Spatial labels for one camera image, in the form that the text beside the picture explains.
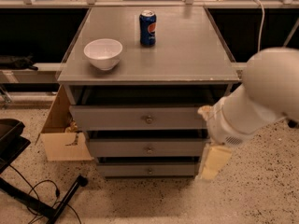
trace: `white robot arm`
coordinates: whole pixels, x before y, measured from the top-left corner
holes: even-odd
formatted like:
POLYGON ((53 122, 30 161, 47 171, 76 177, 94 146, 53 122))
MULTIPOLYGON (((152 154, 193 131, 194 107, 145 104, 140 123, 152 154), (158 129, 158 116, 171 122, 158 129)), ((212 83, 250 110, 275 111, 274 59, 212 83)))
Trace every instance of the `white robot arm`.
POLYGON ((215 143, 239 145, 267 124, 299 121, 299 50, 262 50, 248 61, 242 80, 209 112, 206 125, 215 143))

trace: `cabinet top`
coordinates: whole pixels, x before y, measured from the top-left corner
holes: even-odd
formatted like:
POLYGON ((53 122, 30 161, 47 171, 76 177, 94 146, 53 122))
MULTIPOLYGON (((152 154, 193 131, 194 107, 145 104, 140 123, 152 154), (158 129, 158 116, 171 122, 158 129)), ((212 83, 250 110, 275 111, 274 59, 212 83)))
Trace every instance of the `cabinet top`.
POLYGON ((61 84, 232 83, 238 81, 202 7, 93 7, 63 63, 61 84), (156 44, 140 45, 139 15, 157 15, 156 44), (110 71, 93 67, 84 47, 100 38, 119 40, 121 61, 110 71))

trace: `cardboard flap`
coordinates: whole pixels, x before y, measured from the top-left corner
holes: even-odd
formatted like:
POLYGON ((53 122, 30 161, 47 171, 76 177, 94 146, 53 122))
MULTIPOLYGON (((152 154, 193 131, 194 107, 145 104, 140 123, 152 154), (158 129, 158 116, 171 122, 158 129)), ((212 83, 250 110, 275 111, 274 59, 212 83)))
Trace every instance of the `cardboard flap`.
POLYGON ((43 133, 41 140, 44 143, 48 161, 90 161, 91 157, 83 133, 43 133))
POLYGON ((70 102, 67 98, 64 86, 60 86, 56 99, 50 108, 42 133, 49 133, 51 131, 56 133, 55 128, 65 129, 72 119, 69 113, 69 106, 70 102))

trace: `white bowl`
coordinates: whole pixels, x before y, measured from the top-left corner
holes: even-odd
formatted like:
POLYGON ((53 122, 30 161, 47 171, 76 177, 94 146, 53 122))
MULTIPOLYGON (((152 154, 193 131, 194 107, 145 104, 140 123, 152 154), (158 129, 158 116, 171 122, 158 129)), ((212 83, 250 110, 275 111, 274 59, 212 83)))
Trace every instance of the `white bowl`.
POLYGON ((98 39, 86 45, 84 54, 89 62, 101 70, 111 70, 119 61, 122 44, 113 39, 98 39))

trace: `blue soda can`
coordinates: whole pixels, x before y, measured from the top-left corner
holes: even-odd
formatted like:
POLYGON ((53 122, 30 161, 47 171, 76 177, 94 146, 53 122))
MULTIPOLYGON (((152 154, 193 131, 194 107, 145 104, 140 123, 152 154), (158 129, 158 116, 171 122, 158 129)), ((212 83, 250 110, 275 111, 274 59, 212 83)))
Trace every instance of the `blue soda can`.
POLYGON ((156 43, 157 16, 153 11, 144 10, 139 16, 140 43, 144 46, 153 46, 156 43))

